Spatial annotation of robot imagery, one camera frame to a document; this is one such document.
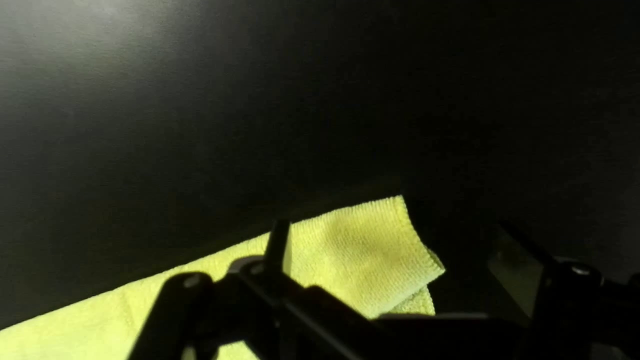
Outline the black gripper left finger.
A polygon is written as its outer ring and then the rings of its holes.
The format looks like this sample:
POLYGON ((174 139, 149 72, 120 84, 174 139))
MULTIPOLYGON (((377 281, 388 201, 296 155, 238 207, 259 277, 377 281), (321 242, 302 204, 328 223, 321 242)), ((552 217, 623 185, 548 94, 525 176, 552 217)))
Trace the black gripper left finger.
POLYGON ((215 360, 244 342, 259 360, 367 360, 373 326, 320 287, 283 272, 289 224, 276 223, 266 253, 229 264, 219 281, 166 281, 128 360, 215 360))

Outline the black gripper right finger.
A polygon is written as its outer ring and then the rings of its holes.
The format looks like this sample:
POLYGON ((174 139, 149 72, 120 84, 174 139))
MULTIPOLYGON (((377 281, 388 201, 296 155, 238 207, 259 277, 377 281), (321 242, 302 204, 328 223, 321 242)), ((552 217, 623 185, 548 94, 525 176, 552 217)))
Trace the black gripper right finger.
POLYGON ((609 281, 509 223, 488 269, 528 316, 518 360, 640 360, 640 274, 609 281))

